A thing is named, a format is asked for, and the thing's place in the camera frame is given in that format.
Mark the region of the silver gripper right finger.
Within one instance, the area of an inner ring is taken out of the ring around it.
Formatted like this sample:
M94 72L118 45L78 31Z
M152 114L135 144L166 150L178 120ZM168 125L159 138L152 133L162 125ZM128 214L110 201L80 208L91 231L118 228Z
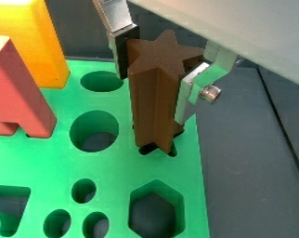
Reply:
M215 82L226 76L238 65L238 54L212 41L207 42L204 62L200 63L182 80L175 121L184 124L192 116L192 107L198 99L214 103L220 95Z

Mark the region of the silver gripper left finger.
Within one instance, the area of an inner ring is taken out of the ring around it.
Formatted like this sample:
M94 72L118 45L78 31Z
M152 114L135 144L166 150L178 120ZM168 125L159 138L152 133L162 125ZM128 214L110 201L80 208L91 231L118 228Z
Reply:
M130 39L140 38L140 28L132 22L127 0L94 0L98 14L102 18L110 40L110 48L115 55L116 75L120 79L128 77Z

